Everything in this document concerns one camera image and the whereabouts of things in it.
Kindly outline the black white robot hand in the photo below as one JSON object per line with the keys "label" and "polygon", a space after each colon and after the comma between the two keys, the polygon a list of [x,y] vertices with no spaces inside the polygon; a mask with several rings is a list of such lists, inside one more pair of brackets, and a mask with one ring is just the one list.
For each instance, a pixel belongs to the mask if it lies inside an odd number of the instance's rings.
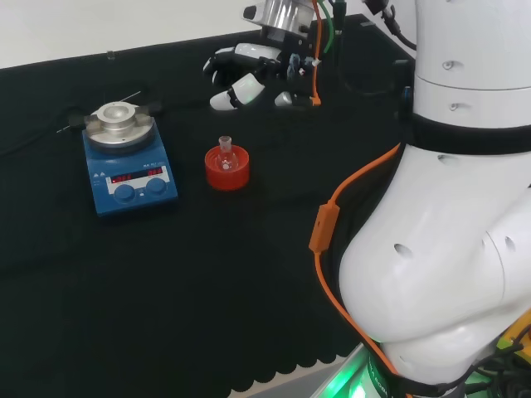
{"label": "black white robot hand", "polygon": [[224,90],[210,98],[216,111],[233,111],[255,102],[272,79],[294,81],[319,62],[309,54],[308,42],[293,32],[262,27],[257,43],[239,41],[215,51],[202,68],[213,85]]}

